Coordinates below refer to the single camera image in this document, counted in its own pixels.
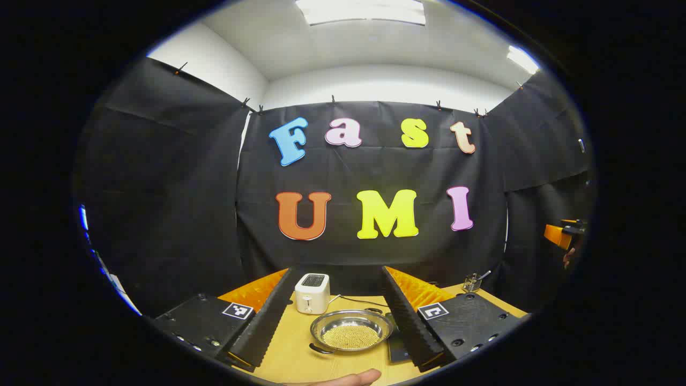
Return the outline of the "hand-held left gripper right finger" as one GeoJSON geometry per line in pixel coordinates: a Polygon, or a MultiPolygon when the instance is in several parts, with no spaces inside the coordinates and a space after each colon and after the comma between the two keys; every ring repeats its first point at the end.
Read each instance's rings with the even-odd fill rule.
{"type": "Polygon", "coordinates": [[[480,292],[451,295],[389,266],[381,275],[385,302],[420,372],[471,359],[524,321],[480,292]]]}

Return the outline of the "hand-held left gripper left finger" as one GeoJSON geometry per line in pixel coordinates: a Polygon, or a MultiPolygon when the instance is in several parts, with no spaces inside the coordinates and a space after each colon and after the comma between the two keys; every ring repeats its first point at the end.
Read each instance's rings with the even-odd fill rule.
{"type": "Polygon", "coordinates": [[[300,273],[295,267],[284,269],[220,298],[200,293],[153,318],[153,325],[204,357],[254,372],[300,273]]]}

